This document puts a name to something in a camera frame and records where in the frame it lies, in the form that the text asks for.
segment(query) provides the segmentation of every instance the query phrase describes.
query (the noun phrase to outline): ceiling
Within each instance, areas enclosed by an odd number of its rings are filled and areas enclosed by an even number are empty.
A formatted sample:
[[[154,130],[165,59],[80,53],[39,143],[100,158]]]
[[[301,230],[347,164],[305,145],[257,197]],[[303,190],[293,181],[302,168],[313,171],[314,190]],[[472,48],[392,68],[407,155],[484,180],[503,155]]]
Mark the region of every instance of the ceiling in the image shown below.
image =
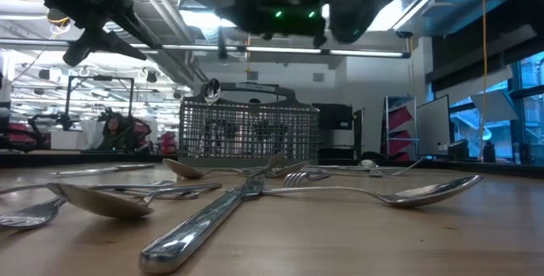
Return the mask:
[[[429,5],[424,3],[426,7],[421,6],[415,9],[416,4],[421,3],[422,0],[394,0],[380,12],[369,31],[359,41],[352,45],[340,45],[327,32],[329,39],[324,48],[371,49],[385,52],[407,51],[409,50],[407,41],[398,38],[391,29],[405,19],[412,10],[415,10],[417,14],[411,14],[410,18],[405,20],[398,30],[413,31],[416,33],[416,37],[427,35],[429,27],[426,25],[429,23],[425,19],[428,16],[433,18],[436,15],[439,18],[434,18],[437,22],[433,25],[433,34],[441,34],[436,28],[443,25],[444,20],[451,19],[448,14],[452,14],[452,12],[459,14],[458,10],[447,12],[443,9],[436,9],[436,3],[440,4],[441,1],[445,0],[432,1]],[[219,20],[211,12],[202,12],[204,7],[199,3],[192,0],[133,0],[133,2],[136,15],[162,44],[212,43],[210,37],[217,30]],[[455,0],[450,0],[450,2],[453,4],[448,8],[456,5]],[[473,4],[474,0],[459,0],[458,2]],[[0,36],[4,38],[76,40],[82,34],[82,31],[75,26],[62,29],[62,31],[51,26],[45,19],[47,11],[43,0],[0,0]],[[326,17],[326,7],[321,13]],[[452,31],[455,26],[442,26],[442,28],[446,29],[442,31]],[[108,24],[107,29],[115,31],[119,37],[130,43],[138,43],[115,24]],[[312,40],[306,37],[274,37],[270,41],[265,41],[259,37],[249,37],[234,27],[225,27],[224,33],[228,44],[249,42],[251,46],[312,48]],[[172,118],[175,117],[176,109],[179,107],[178,100],[173,98],[174,92],[180,90],[184,95],[191,95],[191,89],[196,84],[207,80],[206,72],[200,70],[199,63],[218,61],[217,53],[213,51],[192,53],[190,51],[167,50],[148,53],[149,59],[146,61],[130,59],[119,54],[91,54],[78,67],[68,67],[61,58],[62,52],[55,51],[54,48],[21,47],[9,53],[12,54],[10,63],[15,68],[16,82],[14,83],[13,97],[16,99],[17,113],[28,115],[40,111],[51,112],[55,110],[51,109],[55,105],[55,107],[62,108],[65,102],[68,76],[100,74],[133,77],[136,88],[146,91],[155,90],[153,93],[136,95],[135,105],[138,114],[158,118],[160,115],[157,116],[157,114],[164,112],[164,118],[171,121],[175,121]],[[256,65],[258,63],[326,64],[329,69],[334,70],[341,63],[343,57],[310,54],[238,53],[230,54],[228,62],[247,62],[248,60]],[[48,80],[40,79],[40,70],[49,70],[51,77]],[[156,73],[156,83],[146,81],[146,75],[149,72]],[[118,109],[126,108],[124,104],[128,103],[126,101],[128,93],[123,89],[127,84],[93,82],[92,80],[85,82],[85,84],[87,84],[86,88],[75,91],[71,97],[72,100],[77,100],[75,104],[79,105],[79,108],[73,108],[74,115],[89,116],[99,111],[100,108],[103,109],[105,105]],[[45,93],[36,94],[34,91],[36,87],[46,88]],[[109,88],[114,91],[110,91],[107,97],[98,99],[96,93],[91,93],[92,90],[89,87],[93,87],[95,92],[100,88]],[[96,108],[92,103],[87,102],[91,100],[97,102]]]

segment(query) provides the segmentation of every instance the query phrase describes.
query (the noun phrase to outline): glass window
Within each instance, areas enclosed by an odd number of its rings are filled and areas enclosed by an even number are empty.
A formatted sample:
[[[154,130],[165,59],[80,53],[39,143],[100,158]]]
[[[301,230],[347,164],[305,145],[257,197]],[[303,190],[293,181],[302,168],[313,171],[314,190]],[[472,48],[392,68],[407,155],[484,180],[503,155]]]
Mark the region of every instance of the glass window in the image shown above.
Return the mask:
[[[493,86],[490,86],[490,87],[487,87],[487,90],[486,92],[492,92],[492,91],[495,91],[495,90],[501,90],[501,89],[508,89],[508,80],[504,80],[502,82],[499,82]],[[468,104],[468,103],[472,103],[473,100],[468,97],[466,99],[462,99],[461,101],[459,102],[455,102],[454,104],[450,105],[450,107],[453,107],[453,106],[459,106],[459,105],[465,105],[465,104]]]
[[[453,125],[455,141],[467,139],[470,156],[478,157],[479,111],[475,108],[458,111],[450,114],[450,119]],[[484,125],[484,141],[487,140],[490,140],[495,145],[495,154],[497,158],[513,158],[510,121],[486,122]]]
[[[534,165],[544,166],[544,98],[537,94],[524,98],[525,142],[530,144]]]
[[[531,88],[544,84],[544,52],[519,61],[521,69],[521,88]]]

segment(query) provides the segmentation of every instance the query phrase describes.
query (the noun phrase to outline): wire basket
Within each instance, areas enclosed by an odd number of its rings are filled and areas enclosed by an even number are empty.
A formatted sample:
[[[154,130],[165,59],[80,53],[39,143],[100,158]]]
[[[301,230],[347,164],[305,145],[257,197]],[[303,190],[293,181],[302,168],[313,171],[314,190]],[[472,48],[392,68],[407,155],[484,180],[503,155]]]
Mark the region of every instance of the wire basket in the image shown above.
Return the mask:
[[[181,104],[181,162],[189,166],[260,166],[276,154],[285,154],[285,164],[317,161],[319,111],[299,103],[291,89],[246,83],[223,83],[221,89],[286,98],[267,104],[219,99],[209,105],[202,87],[198,96]]]

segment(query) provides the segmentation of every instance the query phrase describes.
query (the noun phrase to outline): basket handle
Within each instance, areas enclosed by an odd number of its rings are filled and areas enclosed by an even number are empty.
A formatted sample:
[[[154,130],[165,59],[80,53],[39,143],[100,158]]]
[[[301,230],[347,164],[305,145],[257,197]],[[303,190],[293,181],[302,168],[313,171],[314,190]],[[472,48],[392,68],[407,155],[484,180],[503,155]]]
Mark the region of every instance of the basket handle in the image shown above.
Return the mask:
[[[198,96],[194,98],[188,98],[186,100],[203,101],[205,86],[206,86],[206,83],[202,84],[202,89],[201,89],[201,92],[198,94]],[[300,102],[297,101],[294,90],[289,88],[284,88],[284,87],[267,86],[267,85],[251,84],[251,83],[225,82],[225,83],[221,83],[221,91],[277,94],[277,95],[286,97],[286,99],[279,102],[266,103],[266,105],[280,106],[280,107],[298,107],[298,106],[309,107],[309,105],[301,104]],[[248,104],[248,103],[235,102],[234,104]]]
[[[250,83],[222,83],[221,90],[223,91],[241,91],[241,92],[252,92],[252,93],[271,93],[277,94],[280,96],[286,97],[286,100],[295,102],[295,92],[289,88],[277,87],[277,86],[266,86],[259,84],[250,84]]]

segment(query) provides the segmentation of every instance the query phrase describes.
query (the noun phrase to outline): wooden table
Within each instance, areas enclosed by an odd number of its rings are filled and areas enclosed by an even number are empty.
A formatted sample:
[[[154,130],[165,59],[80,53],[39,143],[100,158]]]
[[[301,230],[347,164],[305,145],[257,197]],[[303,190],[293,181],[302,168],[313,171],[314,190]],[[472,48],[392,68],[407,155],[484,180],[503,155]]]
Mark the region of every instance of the wooden table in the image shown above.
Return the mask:
[[[0,188],[51,181],[44,173],[74,168],[2,169]],[[315,185],[342,184],[389,193],[470,174],[413,170],[407,177],[334,177]],[[175,179],[175,175],[157,166],[64,181],[143,183],[160,179]],[[241,181],[230,176],[200,182],[236,186]],[[139,275],[137,258],[144,246],[222,194],[219,190],[197,200],[157,200],[151,204],[156,212],[137,222],[99,217],[66,205],[44,228],[0,232],[0,274]],[[47,190],[4,195],[0,212],[51,197]],[[342,192],[263,197],[243,203],[175,274],[543,275],[543,205],[544,182],[494,176],[453,199],[410,211]]]

